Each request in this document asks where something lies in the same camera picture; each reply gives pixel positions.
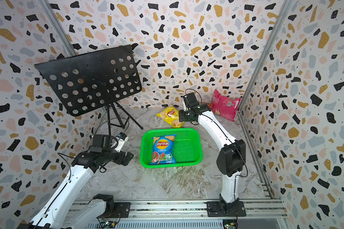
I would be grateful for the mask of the yellow Lay's chips bag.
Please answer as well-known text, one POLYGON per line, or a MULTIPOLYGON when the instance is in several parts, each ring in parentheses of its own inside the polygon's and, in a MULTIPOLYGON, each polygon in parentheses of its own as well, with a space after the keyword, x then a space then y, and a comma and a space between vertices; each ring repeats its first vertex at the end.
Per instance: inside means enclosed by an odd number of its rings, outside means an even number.
POLYGON ((156 115, 173 128, 181 128, 184 124, 184 122, 180 122, 178 110, 171 106, 156 115))

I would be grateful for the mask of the green plastic basket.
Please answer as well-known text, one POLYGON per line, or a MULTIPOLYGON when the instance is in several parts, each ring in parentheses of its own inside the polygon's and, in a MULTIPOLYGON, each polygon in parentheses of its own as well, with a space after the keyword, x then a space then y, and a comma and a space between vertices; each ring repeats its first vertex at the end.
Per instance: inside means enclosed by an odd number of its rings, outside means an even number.
POLYGON ((203 151, 199 133, 192 128, 156 129, 146 132, 141 140, 140 164, 148 169, 194 166, 203 159, 203 151), (175 135, 173 157, 175 163, 151 164, 155 154, 153 138, 165 135, 175 135))

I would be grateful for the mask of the blue Lay's chips bag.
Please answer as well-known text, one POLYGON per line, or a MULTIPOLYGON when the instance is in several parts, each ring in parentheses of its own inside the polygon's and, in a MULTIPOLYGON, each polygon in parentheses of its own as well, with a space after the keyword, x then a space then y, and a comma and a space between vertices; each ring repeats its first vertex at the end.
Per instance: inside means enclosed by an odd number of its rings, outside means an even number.
POLYGON ((153 152, 150 165, 175 164, 174 142, 176 134, 153 137, 153 152))

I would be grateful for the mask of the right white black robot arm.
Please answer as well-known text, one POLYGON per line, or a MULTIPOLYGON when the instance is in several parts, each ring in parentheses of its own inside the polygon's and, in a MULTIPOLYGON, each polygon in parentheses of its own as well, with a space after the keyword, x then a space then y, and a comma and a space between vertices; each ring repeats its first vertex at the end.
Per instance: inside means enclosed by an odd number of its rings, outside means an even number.
POLYGON ((238 184, 246 169, 246 144, 233 137, 216 119, 207 104, 197 101, 194 93, 183 96, 183 109, 179 111, 180 122, 197 122, 204 127, 220 150, 216 164, 223 175, 222 191, 218 206, 209 206, 210 214, 238 216, 244 210, 239 200, 238 184))

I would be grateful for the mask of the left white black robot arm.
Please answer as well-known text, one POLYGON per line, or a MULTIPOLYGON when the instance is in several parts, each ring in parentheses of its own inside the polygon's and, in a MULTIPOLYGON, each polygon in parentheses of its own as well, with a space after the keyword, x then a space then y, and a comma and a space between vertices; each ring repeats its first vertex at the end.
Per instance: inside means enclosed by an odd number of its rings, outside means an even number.
POLYGON ((128 217, 129 203, 117 204, 112 195, 97 194, 83 209, 70 218, 67 214, 89 179, 108 163, 127 166, 134 155, 122 148, 128 141, 125 133, 116 137, 94 135, 86 152, 79 153, 70 164, 66 178, 45 206, 30 220, 21 223, 20 229, 83 229, 101 217, 128 217))

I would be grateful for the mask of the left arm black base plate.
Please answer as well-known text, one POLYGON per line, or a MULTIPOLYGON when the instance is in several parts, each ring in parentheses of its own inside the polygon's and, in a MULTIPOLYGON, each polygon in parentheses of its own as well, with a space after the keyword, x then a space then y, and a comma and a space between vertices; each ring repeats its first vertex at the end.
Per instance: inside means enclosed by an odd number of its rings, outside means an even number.
POLYGON ((106 209, 99 218, 128 218, 131 209, 130 202, 113 202, 107 203, 106 209))

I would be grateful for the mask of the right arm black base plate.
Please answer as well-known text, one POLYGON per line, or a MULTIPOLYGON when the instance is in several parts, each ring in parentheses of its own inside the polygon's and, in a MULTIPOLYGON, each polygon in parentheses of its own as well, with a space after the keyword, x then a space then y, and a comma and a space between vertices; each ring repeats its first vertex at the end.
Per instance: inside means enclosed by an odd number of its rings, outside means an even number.
POLYGON ((208 217, 245 217, 246 208, 244 203, 236 200, 232 203, 225 203, 224 200, 209 201, 206 203, 208 217))

